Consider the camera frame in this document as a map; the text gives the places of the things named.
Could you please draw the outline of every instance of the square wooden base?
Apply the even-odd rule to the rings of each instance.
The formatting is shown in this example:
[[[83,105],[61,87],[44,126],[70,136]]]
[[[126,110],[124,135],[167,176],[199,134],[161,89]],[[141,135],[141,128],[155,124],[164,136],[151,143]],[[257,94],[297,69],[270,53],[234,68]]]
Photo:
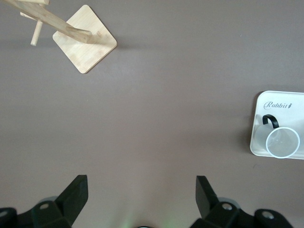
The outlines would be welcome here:
[[[67,23],[74,28],[91,31],[93,35],[88,44],[58,31],[53,35],[53,40],[82,74],[87,73],[117,46],[115,38],[87,5],[82,6]]]

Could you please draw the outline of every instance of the transparent cup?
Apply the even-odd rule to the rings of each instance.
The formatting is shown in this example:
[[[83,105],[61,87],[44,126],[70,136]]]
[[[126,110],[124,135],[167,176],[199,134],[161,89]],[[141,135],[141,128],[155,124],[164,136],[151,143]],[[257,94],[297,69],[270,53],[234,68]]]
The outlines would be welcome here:
[[[255,140],[262,149],[276,158],[288,158],[300,146],[299,134],[292,128],[279,127],[276,118],[269,114],[263,116],[263,125],[257,128]]]

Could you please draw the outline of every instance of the wooden rod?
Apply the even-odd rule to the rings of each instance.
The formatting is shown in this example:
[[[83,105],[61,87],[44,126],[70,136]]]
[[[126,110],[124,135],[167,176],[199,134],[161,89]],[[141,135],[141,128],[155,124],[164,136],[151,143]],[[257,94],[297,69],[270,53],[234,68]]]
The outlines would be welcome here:
[[[42,25],[43,25],[42,21],[40,21],[40,20],[37,21],[36,28],[35,28],[35,31],[34,31],[34,34],[33,34],[33,38],[32,38],[32,41],[30,43],[33,46],[36,46],[36,44],[37,44]]]
[[[44,5],[49,4],[49,0],[17,0],[17,1],[31,2],[31,3],[44,4]]]
[[[72,27],[59,17],[47,11],[45,8],[38,4],[30,2],[20,2],[17,0],[2,0],[9,5],[19,9],[22,13],[34,18],[35,20],[41,20],[43,23],[54,27],[57,31],[79,41],[82,43],[88,43],[92,36],[84,32],[72,32],[68,31],[67,27]]]

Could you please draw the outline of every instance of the screw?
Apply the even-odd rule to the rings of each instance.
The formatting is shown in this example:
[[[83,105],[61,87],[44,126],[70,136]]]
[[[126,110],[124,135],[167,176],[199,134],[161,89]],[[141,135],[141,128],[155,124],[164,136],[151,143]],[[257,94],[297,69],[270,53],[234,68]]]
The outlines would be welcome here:
[[[266,218],[266,219],[274,219],[274,215],[271,214],[269,211],[263,211],[262,215]]]
[[[3,212],[1,212],[1,213],[0,213],[0,218],[1,218],[1,217],[6,216],[7,214],[8,214],[8,212],[7,212],[7,211],[3,211]]]
[[[222,204],[223,209],[225,210],[232,210],[232,206],[228,203],[223,203]]]
[[[47,209],[47,208],[48,208],[48,203],[42,204],[40,206],[40,210]]]

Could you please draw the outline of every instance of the wooden peg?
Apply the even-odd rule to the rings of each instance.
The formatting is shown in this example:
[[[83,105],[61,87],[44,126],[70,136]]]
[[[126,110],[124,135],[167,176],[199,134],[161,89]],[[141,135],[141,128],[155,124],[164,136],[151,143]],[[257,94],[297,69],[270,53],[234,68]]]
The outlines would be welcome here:
[[[40,21],[40,20],[37,21],[36,28],[35,28],[35,31],[34,31],[34,34],[33,34],[33,38],[32,38],[32,41],[30,43],[33,46],[36,46],[36,44],[37,44],[42,25],[43,25],[42,21]]]
[[[71,32],[67,30],[67,27],[71,27],[68,23],[64,22],[59,17],[47,11],[45,8],[41,7],[38,4],[33,4],[29,2],[19,2],[17,0],[3,0],[11,6],[19,9],[22,13],[27,14],[28,16],[41,20],[43,23],[48,24],[54,27],[57,31],[79,41],[82,43],[87,43],[90,39],[90,36],[84,34],[83,32]]]

